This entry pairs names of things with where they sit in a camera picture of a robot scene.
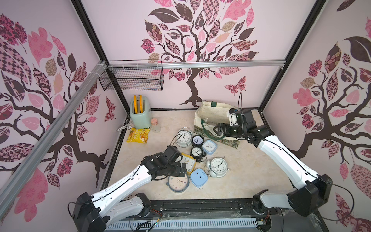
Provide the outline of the canvas tote bag green handles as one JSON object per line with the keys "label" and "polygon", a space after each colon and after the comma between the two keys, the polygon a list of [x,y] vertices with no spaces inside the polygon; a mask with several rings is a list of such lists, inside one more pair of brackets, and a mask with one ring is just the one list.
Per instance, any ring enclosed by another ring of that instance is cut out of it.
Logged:
{"label": "canvas tote bag green handles", "polygon": [[231,148],[237,149],[240,141],[236,138],[217,135],[213,128],[218,123],[230,125],[230,111],[234,112],[237,107],[216,101],[202,101],[201,106],[194,114],[194,132],[219,142]]}

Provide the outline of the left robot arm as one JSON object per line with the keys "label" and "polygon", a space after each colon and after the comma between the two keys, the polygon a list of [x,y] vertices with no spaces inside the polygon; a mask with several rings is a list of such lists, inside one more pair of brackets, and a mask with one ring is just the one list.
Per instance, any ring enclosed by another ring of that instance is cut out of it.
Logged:
{"label": "left robot arm", "polygon": [[146,156],[128,175],[92,195],[81,194],[74,202],[71,218],[79,232],[103,232],[122,219],[132,216],[145,217],[151,201],[144,193],[127,199],[139,187],[158,181],[161,177],[185,177],[186,164],[175,146],[163,152]]}

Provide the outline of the grey round pastel clock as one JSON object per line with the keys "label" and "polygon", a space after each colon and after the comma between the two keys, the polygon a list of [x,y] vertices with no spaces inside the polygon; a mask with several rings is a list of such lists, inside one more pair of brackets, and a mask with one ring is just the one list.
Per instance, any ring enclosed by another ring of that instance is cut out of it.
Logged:
{"label": "grey round pastel clock", "polygon": [[171,191],[175,193],[184,192],[190,184],[189,176],[185,177],[168,177],[166,185],[170,188]]}

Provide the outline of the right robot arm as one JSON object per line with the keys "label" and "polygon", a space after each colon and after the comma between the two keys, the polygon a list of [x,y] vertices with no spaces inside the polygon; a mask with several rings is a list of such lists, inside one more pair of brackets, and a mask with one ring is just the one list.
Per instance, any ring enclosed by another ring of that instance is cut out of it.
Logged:
{"label": "right robot arm", "polygon": [[332,180],[305,165],[265,125],[257,126],[250,110],[229,111],[228,123],[217,123],[218,137],[245,140],[268,155],[289,178],[293,189],[284,192],[262,190],[253,197],[255,212],[268,208],[292,209],[307,217],[328,202]]}

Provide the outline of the yellow rectangular alarm clock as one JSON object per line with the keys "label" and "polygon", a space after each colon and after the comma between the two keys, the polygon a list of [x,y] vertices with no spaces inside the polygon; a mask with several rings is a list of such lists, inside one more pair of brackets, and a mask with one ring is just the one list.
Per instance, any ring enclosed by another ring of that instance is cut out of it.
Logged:
{"label": "yellow rectangular alarm clock", "polygon": [[182,154],[181,163],[185,163],[186,164],[185,165],[185,167],[186,167],[186,173],[188,175],[190,175],[194,171],[197,162],[196,162],[196,160],[192,156],[187,155],[185,153],[181,153],[181,154]]}

